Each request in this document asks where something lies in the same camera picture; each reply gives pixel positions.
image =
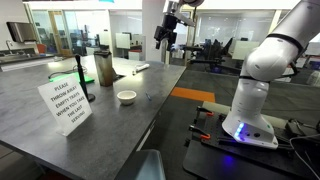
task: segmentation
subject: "desk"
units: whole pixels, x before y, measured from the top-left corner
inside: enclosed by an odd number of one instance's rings
[[[90,104],[93,114],[68,137],[56,133],[58,125],[37,87],[48,82],[49,74],[72,69],[75,60],[0,73],[0,143],[72,179],[114,179],[185,68],[148,62],[149,69],[132,76],[132,68],[141,62],[113,63],[127,77],[101,87],[93,56],[83,58],[88,76],[96,79],[87,86],[96,100]],[[120,106],[116,98],[125,89],[137,92],[132,106]]]

